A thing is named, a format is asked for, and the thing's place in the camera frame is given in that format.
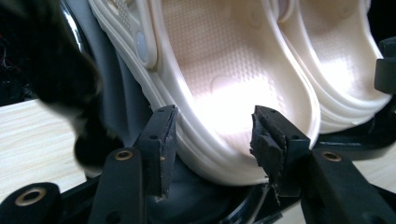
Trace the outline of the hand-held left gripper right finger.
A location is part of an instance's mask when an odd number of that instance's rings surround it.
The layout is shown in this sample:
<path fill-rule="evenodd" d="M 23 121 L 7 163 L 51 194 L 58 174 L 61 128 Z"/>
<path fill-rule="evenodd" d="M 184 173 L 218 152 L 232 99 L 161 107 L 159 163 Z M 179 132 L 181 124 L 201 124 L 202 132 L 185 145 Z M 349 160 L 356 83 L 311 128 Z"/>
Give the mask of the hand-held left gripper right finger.
<path fill-rule="evenodd" d="M 309 154 L 310 139 L 280 112 L 256 105 L 250 153 L 269 178 L 276 196 L 299 197 L 298 174 Z"/>

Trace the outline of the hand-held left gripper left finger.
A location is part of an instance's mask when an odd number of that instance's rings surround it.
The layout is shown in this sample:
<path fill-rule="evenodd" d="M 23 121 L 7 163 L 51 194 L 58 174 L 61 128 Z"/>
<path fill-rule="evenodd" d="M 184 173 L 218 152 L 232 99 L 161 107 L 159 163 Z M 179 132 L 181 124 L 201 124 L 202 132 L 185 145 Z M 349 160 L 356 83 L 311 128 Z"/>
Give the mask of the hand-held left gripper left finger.
<path fill-rule="evenodd" d="M 134 144 L 142 155 L 146 195 L 168 197 L 177 154 L 177 114 L 175 105 L 156 109 Z"/>

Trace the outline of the cream clog shoe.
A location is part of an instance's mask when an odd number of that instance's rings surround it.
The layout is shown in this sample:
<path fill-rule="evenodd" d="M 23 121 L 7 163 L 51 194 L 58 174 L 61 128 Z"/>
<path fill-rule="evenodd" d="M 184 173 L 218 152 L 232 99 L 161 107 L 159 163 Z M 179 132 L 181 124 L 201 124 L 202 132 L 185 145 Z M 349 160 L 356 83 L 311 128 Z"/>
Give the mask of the cream clog shoe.
<path fill-rule="evenodd" d="M 391 96 L 375 89 L 382 54 L 367 13 L 371 0 L 269 0 L 277 27 L 320 103 L 322 133 L 372 119 Z"/>
<path fill-rule="evenodd" d="M 267 175 L 250 153 L 264 105 L 311 141 L 318 98 L 276 27 L 270 0 L 88 0 L 150 105 L 175 105 L 178 156 L 215 183 Z"/>

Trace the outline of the red and black two-tier rack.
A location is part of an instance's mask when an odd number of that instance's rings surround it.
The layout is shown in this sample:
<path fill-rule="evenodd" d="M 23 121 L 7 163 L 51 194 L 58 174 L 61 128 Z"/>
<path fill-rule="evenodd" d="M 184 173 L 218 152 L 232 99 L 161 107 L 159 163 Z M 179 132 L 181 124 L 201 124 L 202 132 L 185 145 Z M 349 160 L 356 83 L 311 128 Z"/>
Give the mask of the red and black two-tier rack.
<path fill-rule="evenodd" d="M 307 224 L 396 224 L 396 194 L 367 182 L 354 166 L 363 152 L 396 144 L 396 44 L 376 43 L 375 89 L 389 103 L 362 125 L 320 131 L 298 174 L 299 197 L 264 183 L 228 186 L 196 174 L 176 154 L 167 198 L 145 194 L 134 145 L 153 108 L 92 13 L 88 0 L 0 0 L 0 71 L 16 63 L 39 102 L 66 118 L 84 184 L 19 189 L 0 221 L 50 224 L 268 224 L 299 203 Z"/>

